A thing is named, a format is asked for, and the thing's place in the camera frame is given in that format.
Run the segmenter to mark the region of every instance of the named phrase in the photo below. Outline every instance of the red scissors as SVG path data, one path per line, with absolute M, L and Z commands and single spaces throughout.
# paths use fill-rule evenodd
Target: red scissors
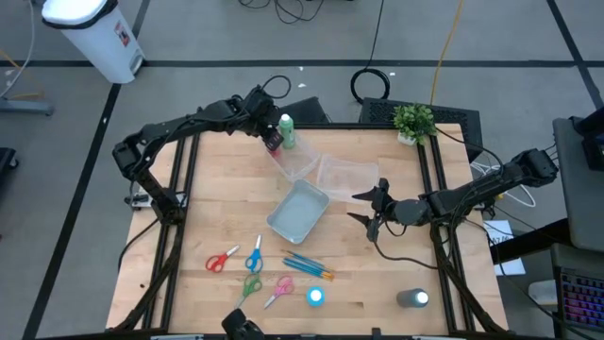
M 239 249 L 239 245 L 234 246 L 231 250 L 227 251 L 222 255 L 214 255 L 206 261 L 206 269 L 213 271 L 214 273 L 220 273 L 223 271 L 225 262 L 227 259 Z

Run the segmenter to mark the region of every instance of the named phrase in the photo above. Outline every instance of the white pot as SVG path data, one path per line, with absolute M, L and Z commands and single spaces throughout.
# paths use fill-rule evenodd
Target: white pot
M 396 139 L 398 140 L 399 143 L 404 144 L 404 145 L 409 145 L 409 146 L 414 146 L 415 142 L 416 142 L 415 138 L 407 137 L 400 132 L 398 132 L 398 137 Z

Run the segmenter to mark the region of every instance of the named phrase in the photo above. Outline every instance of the keyboard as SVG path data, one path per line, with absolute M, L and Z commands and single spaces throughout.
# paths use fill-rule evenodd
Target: keyboard
M 560 273 L 562 316 L 569 326 L 604 332 L 604 278 Z

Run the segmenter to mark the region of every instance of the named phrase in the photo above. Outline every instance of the blue marker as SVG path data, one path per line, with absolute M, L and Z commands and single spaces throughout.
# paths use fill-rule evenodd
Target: blue marker
M 306 300 L 311 307 L 319 307 L 325 302 L 325 292 L 321 287 L 311 287 L 306 294 Z

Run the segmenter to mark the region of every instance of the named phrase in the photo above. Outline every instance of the marker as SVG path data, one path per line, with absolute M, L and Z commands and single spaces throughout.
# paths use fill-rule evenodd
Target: marker
M 306 293 L 306 300 L 311 307 L 319 307 L 325 302 L 325 292 L 321 287 L 311 287 Z
M 428 293 L 422 288 L 398 292 L 396 303 L 401 307 L 423 308 L 428 304 Z

